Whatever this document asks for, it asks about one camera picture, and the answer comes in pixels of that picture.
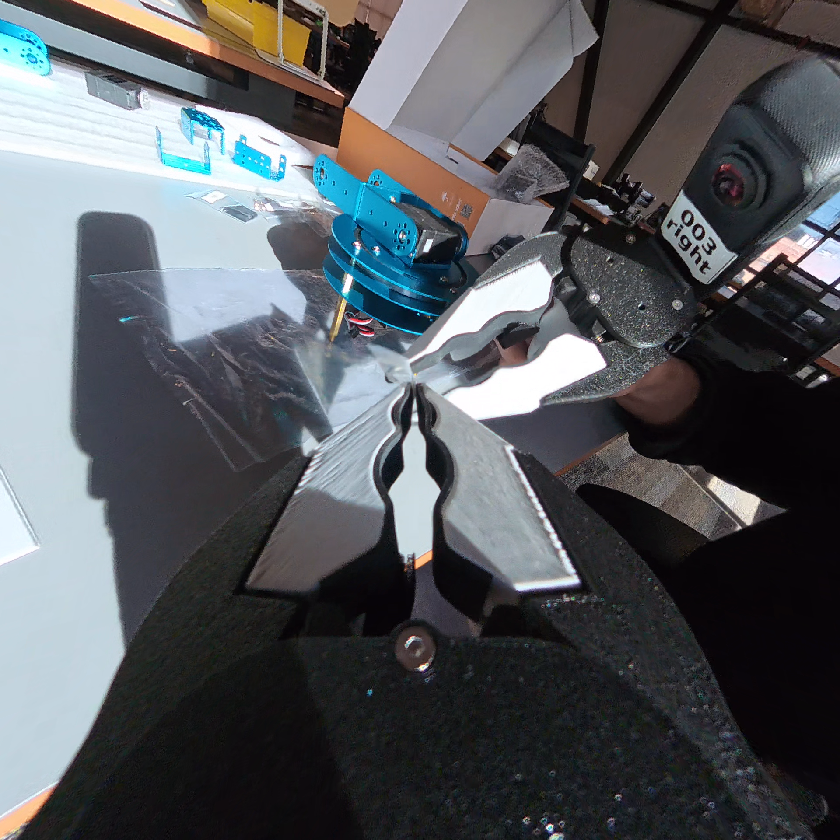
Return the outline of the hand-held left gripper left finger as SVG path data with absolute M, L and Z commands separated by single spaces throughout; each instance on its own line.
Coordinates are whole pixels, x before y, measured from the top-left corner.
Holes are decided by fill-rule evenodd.
M 400 580 L 391 488 L 413 388 L 396 387 L 310 457 L 247 579 L 251 592 L 372 594 Z

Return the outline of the black servo motor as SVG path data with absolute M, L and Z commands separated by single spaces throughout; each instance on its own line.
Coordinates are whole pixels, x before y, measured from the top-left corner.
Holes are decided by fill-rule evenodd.
M 85 72 L 87 93 L 123 110 L 149 110 L 149 92 L 136 81 L 105 70 Z

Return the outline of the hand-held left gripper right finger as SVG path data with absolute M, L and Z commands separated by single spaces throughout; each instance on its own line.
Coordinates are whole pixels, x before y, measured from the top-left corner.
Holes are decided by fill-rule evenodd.
M 439 487 L 433 573 L 441 594 L 576 592 L 583 580 L 507 441 L 417 385 L 426 469 Z

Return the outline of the blue round-ended bracket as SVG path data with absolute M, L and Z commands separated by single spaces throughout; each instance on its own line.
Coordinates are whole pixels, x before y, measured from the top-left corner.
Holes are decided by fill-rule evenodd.
M 31 30 L 1 20 L 1 63 L 41 77 L 51 73 L 49 52 L 43 40 Z

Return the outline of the blue perforated U bracket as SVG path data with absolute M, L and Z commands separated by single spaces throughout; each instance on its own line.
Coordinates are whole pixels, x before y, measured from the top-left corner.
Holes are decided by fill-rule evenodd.
M 287 157 L 284 154 L 269 154 L 256 148 L 249 144 L 244 134 L 240 134 L 234 143 L 232 162 L 270 182 L 279 182 L 286 175 Z

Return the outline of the person's torso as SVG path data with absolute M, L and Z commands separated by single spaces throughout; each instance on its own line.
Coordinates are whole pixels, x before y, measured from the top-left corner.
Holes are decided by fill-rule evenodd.
M 790 510 L 654 570 L 753 750 L 838 813 L 838 510 Z

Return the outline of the person's right hand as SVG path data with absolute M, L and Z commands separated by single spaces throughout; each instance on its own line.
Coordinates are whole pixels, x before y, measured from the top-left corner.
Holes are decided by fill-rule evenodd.
M 671 358 L 617 393 L 613 400 L 639 423 L 667 428 L 686 419 L 700 394 L 697 370 L 685 360 Z

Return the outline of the orange and white cardboard box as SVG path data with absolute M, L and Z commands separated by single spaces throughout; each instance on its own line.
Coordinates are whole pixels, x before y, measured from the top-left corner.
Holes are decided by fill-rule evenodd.
M 343 116 L 338 163 L 381 170 L 464 225 L 467 254 L 543 231 L 484 160 L 598 35 L 578 1 L 405 1 Z

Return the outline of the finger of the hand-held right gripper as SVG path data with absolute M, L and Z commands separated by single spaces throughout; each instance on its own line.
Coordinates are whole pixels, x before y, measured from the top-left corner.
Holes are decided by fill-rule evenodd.
M 498 361 L 491 339 L 476 333 L 420 339 L 420 379 L 477 421 L 532 413 L 545 397 L 607 366 L 594 342 L 570 332 L 530 360 Z
M 468 358 L 503 330 L 537 327 L 563 268 L 566 237 L 541 234 L 509 250 L 411 346 L 402 380 L 414 382 L 444 357 Z

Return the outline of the blue small bracket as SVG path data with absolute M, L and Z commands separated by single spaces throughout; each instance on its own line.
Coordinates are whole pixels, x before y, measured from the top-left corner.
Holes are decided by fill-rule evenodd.
M 196 139 L 213 142 L 221 155 L 226 154 L 224 126 L 209 113 L 196 108 L 181 108 L 182 133 L 190 144 Z

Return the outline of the white foam sheet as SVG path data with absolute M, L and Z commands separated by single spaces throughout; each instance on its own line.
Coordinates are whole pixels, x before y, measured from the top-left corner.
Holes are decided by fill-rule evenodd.
M 209 175 L 163 165 L 157 130 L 166 154 L 200 163 L 204 162 L 205 139 L 197 135 L 191 144 L 182 131 L 181 110 L 192 102 L 155 90 L 149 99 L 148 109 L 126 110 L 95 98 L 88 94 L 84 70 L 67 62 L 54 61 L 45 77 L 2 64 L 2 150 L 266 195 L 299 196 L 306 201 L 319 198 L 311 174 L 302 169 L 313 162 L 314 155 L 291 136 L 238 112 L 196 105 L 225 130 L 226 155 L 220 154 L 215 140 L 210 142 Z M 269 154 L 273 162 L 285 155 L 287 170 L 282 180 L 268 181 L 233 162 L 234 144 L 241 135 L 248 146 Z

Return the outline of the black bubble wrap bag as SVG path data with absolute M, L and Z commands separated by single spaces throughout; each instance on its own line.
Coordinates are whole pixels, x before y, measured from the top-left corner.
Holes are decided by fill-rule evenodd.
M 536 198 L 559 193 L 571 185 L 567 174 L 538 146 L 520 145 L 493 183 L 496 197 L 531 204 Z

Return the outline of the wooden edged background desk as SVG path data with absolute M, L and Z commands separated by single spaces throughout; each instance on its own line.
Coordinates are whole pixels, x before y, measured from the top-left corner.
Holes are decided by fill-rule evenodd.
M 304 93 L 336 108 L 344 107 L 343 94 L 325 80 L 299 66 L 285 64 L 260 52 L 213 20 L 200 27 L 142 2 L 75 1 L 77 7 L 107 16 L 121 24 L 165 39 L 192 53 L 213 58 Z

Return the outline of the blue toy robot arm base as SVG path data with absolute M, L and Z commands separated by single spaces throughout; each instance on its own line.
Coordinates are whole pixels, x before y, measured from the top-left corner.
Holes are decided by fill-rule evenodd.
M 312 178 L 340 210 L 322 269 L 348 309 L 419 335 L 476 284 L 465 228 L 383 171 L 363 182 L 322 154 Z

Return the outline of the large clear plastic bag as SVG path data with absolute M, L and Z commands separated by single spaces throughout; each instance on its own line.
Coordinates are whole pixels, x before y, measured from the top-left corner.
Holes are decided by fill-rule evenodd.
M 395 389 L 369 340 L 329 341 L 338 296 L 321 269 L 142 269 L 89 281 L 235 471 L 316 445 Z

